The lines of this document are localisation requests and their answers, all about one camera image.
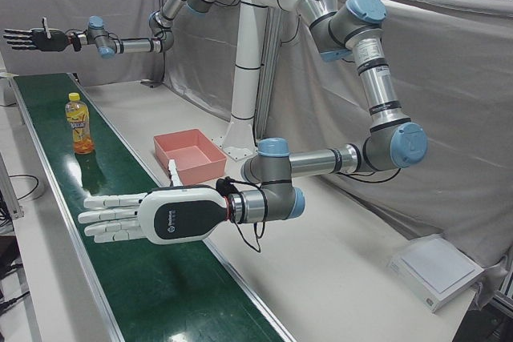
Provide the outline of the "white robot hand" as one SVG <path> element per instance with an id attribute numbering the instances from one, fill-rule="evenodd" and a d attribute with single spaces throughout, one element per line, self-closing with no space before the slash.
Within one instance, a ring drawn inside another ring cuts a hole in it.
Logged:
<path id="1" fill-rule="evenodd" d="M 207 185 L 184 186 L 175 161 L 168 162 L 172 185 L 148 193 L 85 198 L 78 215 L 84 234 L 96 243 L 147 239 L 154 244 L 185 243 L 208 237 L 229 217 L 228 203 Z"/>

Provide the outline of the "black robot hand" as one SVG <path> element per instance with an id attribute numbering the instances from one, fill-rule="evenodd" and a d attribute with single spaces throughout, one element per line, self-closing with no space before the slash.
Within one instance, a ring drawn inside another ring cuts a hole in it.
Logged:
<path id="1" fill-rule="evenodd" d="M 61 52 L 72 44 L 68 34 L 49 27 L 47 17 L 42 17 L 42 27 L 30 30 L 5 29 L 2 37 L 13 50 Z"/>

